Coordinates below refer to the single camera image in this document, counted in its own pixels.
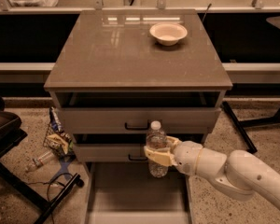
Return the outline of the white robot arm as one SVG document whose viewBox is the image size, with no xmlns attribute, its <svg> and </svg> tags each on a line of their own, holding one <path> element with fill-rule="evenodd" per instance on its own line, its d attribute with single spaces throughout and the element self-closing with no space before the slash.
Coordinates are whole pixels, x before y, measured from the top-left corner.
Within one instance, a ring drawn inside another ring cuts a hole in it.
<svg viewBox="0 0 280 224">
<path fill-rule="evenodd" d="M 163 148 L 144 147 L 145 155 L 162 166 L 174 166 L 184 175 L 197 175 L 238 201 L 258 193 L 280 210 L 280 174 L 253 154 L 234 150 L 226 155 L 192 141 L 169 136 Z"/>
</svg>

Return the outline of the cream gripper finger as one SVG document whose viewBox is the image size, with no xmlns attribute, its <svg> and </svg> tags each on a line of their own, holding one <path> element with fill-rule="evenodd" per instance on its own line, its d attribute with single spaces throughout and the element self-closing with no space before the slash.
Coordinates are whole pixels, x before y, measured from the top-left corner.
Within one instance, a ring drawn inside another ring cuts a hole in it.
<svg viewBox="0 0 280 224">
<path fill-rule="evenodd" d="M 175 164 L 174 155 L 168 147 L 155 149 L 144 146 L 144 152 L 149 160 L 154 161 L 159 165 L 169 167 Z"/>
<path fill-rule="evenodd" d="M 166 136 L 166 138 L 167 138 L 167 146 L 171 150 L 174 150 L 181 143 L 181 141 L 176 137 Z"/>
</svg>

